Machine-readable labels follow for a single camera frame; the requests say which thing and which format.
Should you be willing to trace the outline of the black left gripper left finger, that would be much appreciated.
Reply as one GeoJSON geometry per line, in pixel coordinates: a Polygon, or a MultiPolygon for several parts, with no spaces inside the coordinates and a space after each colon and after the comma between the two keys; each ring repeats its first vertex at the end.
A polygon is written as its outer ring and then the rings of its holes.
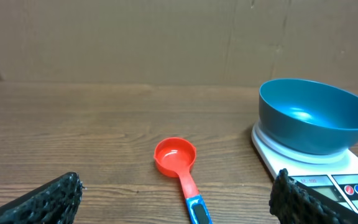
{"type": "Polygon", "coordinates": [[[0,206],[0,224],[72,224],[82,196],[80,176],[67,172],[0,206]]]}

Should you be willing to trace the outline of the red measuring scoop blue handle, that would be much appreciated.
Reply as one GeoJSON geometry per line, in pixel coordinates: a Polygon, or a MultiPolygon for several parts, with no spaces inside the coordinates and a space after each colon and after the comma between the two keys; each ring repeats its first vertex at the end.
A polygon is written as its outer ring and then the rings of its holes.
{"type": "Polygon", "coordinates": [[[179,179],[190,222],[212,224],[208,208],[191,176],[196,161],[195,146],[183,138],[166,138],[155,147],[154,161],[161,174],[179,179]]]}

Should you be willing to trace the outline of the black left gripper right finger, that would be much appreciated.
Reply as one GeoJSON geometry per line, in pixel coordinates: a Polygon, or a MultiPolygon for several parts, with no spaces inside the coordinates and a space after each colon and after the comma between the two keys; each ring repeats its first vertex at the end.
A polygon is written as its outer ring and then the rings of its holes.
{"type": "Polygon", "coordinates": [[[286,168],[278,172],[268,204],[281,224],[358,224],[358,213],[291,178],[286,168]]]}

